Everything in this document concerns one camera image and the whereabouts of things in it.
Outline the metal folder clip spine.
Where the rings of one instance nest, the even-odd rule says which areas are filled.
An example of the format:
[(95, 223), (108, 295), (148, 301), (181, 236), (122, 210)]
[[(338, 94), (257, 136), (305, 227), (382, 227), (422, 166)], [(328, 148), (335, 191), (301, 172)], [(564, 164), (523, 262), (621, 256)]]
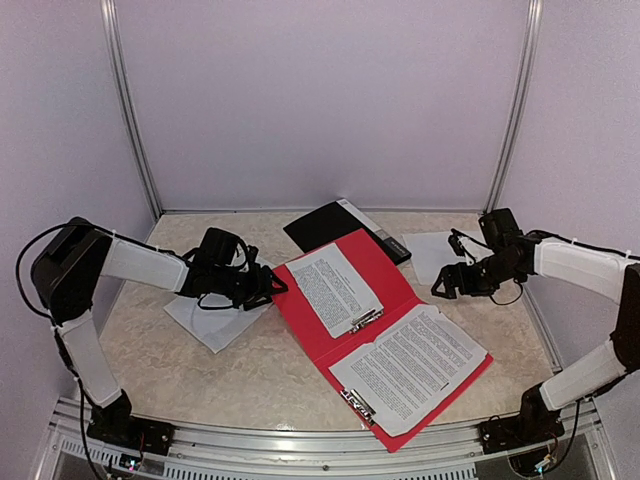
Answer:
[(371, 309), (351, 322), (349, 332), (355, 334), (384, 315), (384, 308)]

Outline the red clip file folder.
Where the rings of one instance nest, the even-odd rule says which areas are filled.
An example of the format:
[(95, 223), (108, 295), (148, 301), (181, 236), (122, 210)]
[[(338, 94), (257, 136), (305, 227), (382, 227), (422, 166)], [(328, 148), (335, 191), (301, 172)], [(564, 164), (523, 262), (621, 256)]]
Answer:
[[(358, 347), (375, 340), (415, 306), (429, 304), (418, 298), (404, 275), (364, 231), (358, 230), (332, 243), (339, 247), (377, 295), (384, 306), (384, 315), (355, 334), (345, 333), (332, 338), (299, 290), (286, 264), (277, 267), (275, 273), (287, 283), (289, 291), (277, 295), (275, 303), (308, 358), (339, 394), (345, 388), (329, 368)], [(484, 363), (483, 371), (465, 381), (454, 398), (447, 400), (409, 433), (391, 438), (379, 426), (367, 425), (368, 428), (389, 452), (398, 451), (459, 398), (488, 369), (492, 361)]]

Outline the black clip file folder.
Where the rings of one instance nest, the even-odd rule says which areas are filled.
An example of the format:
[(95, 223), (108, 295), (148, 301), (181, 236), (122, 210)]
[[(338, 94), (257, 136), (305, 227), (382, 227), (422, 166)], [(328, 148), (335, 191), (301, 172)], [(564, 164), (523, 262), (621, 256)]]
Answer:
[(406, 247), (347, 199), (328, 203), (283, 227), (284, 232), (304, 253), (360, 229), (376, 242), (396, 266), (411, 259)]

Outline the metal folder clip bottom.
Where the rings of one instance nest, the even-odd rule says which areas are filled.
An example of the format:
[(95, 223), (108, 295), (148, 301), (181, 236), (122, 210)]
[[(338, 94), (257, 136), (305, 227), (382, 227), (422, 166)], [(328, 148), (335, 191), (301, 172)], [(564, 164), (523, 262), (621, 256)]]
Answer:
[(339, 394), (367, 425), (376, 424), (376, 411), (355, 389), (342, 389)]

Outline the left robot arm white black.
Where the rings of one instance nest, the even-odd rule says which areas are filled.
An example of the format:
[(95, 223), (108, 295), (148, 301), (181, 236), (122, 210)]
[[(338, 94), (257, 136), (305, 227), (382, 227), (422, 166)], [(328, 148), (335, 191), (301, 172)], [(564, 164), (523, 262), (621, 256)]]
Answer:
[(33, 240), (45, 244), (30, 266), (30, 281), (61, 355), (89, 402), (105, 409), (102, 430), (121, 445), (140, 434), (137, 418), (117, 406), (124, 390), (112, 372), (94, 318), (105, 282), (135, 283), (202, 302), (224, 299), (222, 310), (250, 311), (271, 303), (287, 283), (258, 259), (240, 236), (208, 228), (183, 254), (109, 230), (82, 217), (50, 227)]

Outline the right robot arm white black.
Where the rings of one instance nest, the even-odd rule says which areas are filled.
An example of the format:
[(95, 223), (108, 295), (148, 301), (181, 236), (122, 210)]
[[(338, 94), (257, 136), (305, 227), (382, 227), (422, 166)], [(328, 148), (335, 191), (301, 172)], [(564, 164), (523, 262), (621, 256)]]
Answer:
[(610, 391), (639, 370), (639, 258), (631, 252), (569, 239), (542, 229), (524, 232), (508, 208), (478, 220), (482, 237), (453, 229), (448, 242), (460, 262), (441, 268), (436, 297), (493, 297), (507, 281), (550, 281), (555, 306), (568, 315), (563, 344), (585, 328), (573, 357), (553, 377), (527, 390), (519, 412), (490, 420), (491, 434), (531, 444), (560, 429), (561, 410)]

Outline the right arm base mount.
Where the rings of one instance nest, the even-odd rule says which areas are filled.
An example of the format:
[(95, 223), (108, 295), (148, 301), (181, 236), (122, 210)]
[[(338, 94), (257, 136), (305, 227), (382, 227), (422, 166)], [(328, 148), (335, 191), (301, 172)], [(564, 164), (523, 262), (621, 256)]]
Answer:
[(522, 448), (540, 442), (557, 440), (565, 433), (558, 414), (540, 421), (517, 414), (508, 417), (494, 415), (478, 425), (484, 454)]

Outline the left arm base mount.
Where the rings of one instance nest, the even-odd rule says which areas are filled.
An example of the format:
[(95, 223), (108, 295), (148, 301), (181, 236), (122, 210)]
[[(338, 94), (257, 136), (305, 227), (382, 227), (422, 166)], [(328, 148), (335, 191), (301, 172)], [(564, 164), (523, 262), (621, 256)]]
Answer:
[(130, 414), (108, 412), (105, 409), (92, 411), (87, 428), (90, 438), (104, 443), (167, 456), (175, 433), (171, 423), (136, 417)]

